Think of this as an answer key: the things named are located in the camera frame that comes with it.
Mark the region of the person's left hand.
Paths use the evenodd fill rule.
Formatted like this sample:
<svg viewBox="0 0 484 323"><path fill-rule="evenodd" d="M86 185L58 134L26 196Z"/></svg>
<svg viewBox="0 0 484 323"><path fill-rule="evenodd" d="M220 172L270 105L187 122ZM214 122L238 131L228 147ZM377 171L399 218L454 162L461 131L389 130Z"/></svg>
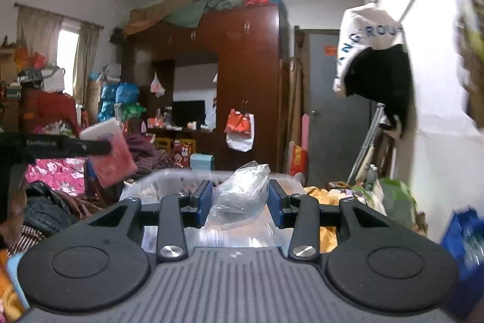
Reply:
<svg viewBox="0 0 484 323"><path fill-rule="evenodd" d="M14 193L7 220L1 223L0 227L1 237L7 247L12 246L21 237L26 207L27 197L25 188L21 187L17 192Z"/></svg>

